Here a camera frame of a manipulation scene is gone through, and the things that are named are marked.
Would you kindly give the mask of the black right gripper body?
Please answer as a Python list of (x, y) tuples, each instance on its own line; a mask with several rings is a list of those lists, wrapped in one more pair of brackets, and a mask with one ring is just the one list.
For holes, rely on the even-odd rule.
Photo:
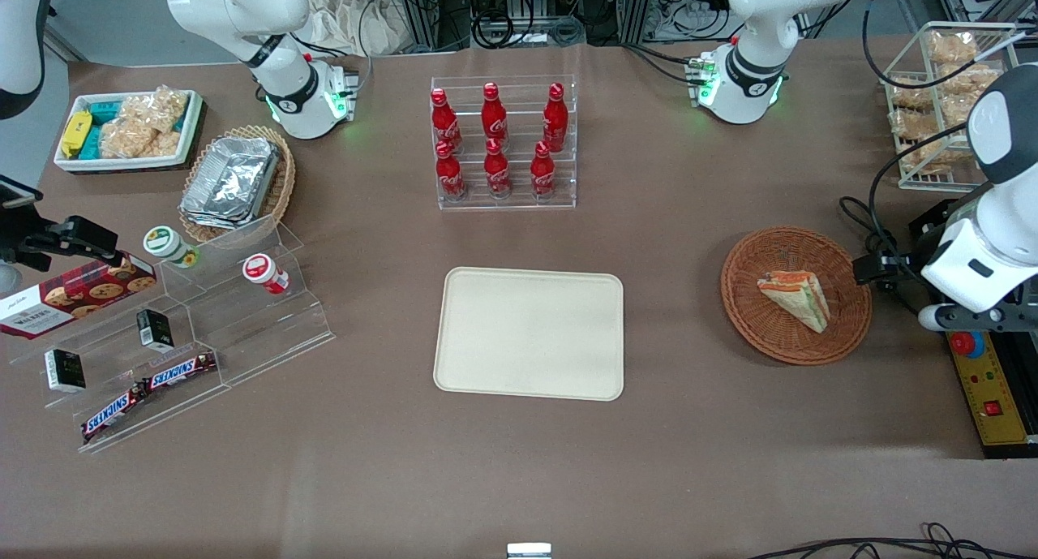
[(55, 249), (58, 222), (44, 218), (34, 205), (1, 208), (1, 256), (3, 262), (47, 272)]

